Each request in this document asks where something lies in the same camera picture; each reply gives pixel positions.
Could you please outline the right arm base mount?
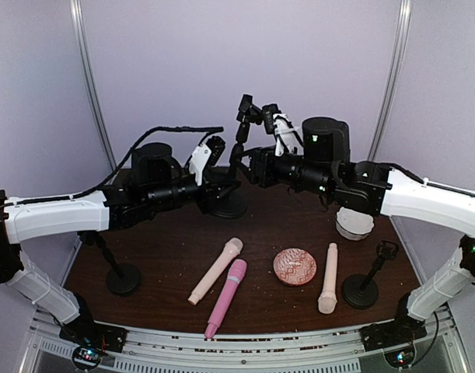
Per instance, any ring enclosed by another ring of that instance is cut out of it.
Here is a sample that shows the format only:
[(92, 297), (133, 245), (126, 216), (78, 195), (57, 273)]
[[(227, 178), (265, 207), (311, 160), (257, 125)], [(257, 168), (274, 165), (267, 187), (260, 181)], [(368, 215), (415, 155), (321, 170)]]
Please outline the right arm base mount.
[(391, 368), (409, 368), (417, 360), (415, 341), (426, 337), (424, 326), (416, 329), (395, 322), (374, 323), (359, 331), (366, 352), (381, 350)]

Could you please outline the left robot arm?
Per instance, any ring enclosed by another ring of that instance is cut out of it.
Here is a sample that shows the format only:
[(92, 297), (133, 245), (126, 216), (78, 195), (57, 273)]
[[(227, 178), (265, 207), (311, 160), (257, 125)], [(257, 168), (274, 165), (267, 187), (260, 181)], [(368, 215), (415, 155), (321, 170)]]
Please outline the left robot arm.
[(93, 322), (84, 302), (36, 268), (21, 242), (68, 232), (127, 229), (189, 203), (207, 214), (240, 185), (213, 171), (224, 149), (218, 141), (213, 137), (198, 145), (187, 169), (168, 144), (143, 145), (131, 153), (131, 169), (122, 184), (106, 184), (93, 192), (22, 199), (8, 198), (0, 190), (0, 284), (15, 288), (65, 325)]

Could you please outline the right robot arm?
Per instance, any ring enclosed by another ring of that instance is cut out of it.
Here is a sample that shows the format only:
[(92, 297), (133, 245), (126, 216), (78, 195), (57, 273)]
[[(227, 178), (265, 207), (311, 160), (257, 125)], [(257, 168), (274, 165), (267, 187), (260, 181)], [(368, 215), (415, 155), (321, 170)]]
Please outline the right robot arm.
[(349, 127), (333, 118), (304, 120), (301, 134), (282, 113), (265, 113), (255, 122), (276, 145), (251, 150), (251, 183), (263, 188), (283, 183), (318, 195), (324, 207), (337, 204), (372, 217), (413, 218), (462, 232), (445, 265), (402, 299), (401, 319), (423, 322), (475, 282), (475, 191), (422, 179), (394, 163), (351, 162)]

